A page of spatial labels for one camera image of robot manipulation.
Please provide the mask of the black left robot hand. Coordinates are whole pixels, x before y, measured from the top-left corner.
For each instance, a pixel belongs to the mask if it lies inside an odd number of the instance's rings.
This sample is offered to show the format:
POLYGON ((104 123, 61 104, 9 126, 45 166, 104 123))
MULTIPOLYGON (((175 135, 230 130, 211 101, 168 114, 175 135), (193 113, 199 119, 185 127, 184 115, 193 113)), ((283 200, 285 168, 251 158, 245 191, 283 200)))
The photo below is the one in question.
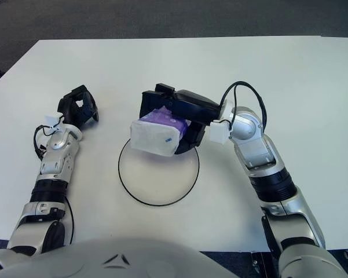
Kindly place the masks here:
POLYGON ((81 128, 89 119, 99 121, 96 102, 85 85, 73 89, 58 104, 57 111, 62 113, 63 123, 81 128))

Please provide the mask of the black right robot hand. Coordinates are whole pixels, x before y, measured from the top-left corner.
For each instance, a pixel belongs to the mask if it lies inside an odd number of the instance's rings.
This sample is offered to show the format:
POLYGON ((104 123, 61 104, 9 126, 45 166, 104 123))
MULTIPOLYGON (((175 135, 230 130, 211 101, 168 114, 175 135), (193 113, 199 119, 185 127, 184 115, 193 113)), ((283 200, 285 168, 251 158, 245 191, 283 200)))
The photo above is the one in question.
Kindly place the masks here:
POLYGON ((176 155, 185 153, 194 147, 198 147, 205 134, 206 126, 219 118, 221 107, 216 102, 199 94, 179 90, 158 83, 153 91, 142 93, 140 117, 143 117, 162 106, 178 116, 190 121, 187 131, 179 141, 176 155))

